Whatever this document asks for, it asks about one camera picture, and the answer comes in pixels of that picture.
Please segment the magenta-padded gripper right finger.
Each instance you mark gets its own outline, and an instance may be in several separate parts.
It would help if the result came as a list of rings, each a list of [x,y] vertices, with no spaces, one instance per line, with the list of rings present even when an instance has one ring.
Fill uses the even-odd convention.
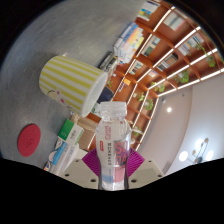
[[[164,176],[152,159],[144,159],[131,149],[127,160],[127,182],[129,189],[141,188]]]

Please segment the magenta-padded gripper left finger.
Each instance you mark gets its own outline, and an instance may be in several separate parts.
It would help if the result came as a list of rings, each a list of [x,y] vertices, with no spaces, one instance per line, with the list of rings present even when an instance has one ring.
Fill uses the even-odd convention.
[[[61,177],[83,188],[97,189],[100,178],[100,162],[95,149],[82,159],[74,159]]]

